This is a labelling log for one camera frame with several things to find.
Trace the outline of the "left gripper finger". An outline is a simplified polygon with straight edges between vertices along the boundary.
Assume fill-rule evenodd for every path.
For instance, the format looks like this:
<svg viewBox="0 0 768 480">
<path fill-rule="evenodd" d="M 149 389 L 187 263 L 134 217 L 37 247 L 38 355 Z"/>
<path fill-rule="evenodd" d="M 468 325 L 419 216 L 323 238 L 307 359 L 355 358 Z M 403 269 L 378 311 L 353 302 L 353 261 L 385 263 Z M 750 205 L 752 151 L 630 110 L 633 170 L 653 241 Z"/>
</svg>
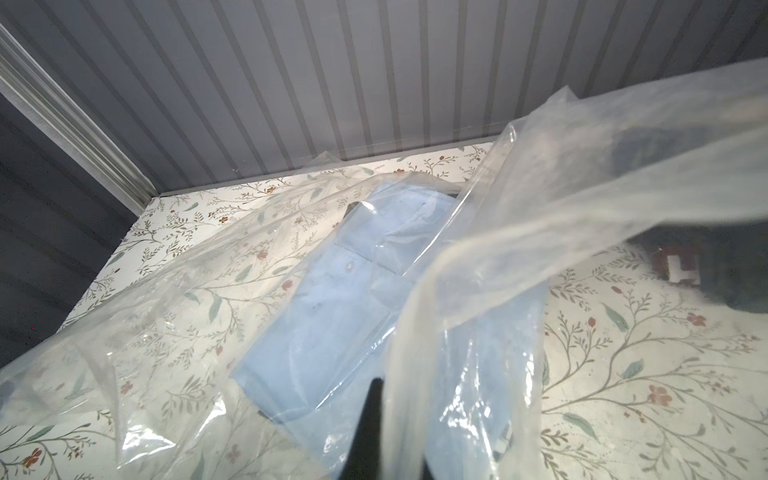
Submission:
<svg viewBox="0 0 768 480">
<path fill-rule="evenodd" d="M 381 479 L 380 436 L 382 423 L 384 380 L 375 378 L 369 385 L 368 393 L 356 427 L 350 451 L 341 480 Z"/>
</svg>

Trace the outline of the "clear plastic vacuum bag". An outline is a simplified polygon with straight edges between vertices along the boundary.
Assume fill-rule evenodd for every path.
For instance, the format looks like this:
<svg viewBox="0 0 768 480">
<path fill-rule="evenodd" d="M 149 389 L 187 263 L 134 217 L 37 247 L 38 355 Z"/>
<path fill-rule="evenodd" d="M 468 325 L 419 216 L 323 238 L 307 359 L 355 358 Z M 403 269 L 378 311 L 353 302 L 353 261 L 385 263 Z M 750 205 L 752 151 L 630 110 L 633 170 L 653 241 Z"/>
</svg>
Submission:
<svg viewBox="0 0 768 480">
<path fill-rule="evenodd" d="M 618 176 L 633 128 L 711 127 Z M 153 201 L 60 330 L 1 372 L 5 479 L 339 479 L 234 380 L 348 209 L 387 181 L 455 199 L 385 354 L 381 479 L 436 479 L 442 336 L 537 285 L 495 479 L 763 479 L 767 312 L 659 277 L 629 239 L 767 223 L 767 64 L 588 99 L 562 89 L 492 143 Z"/>
</svg>

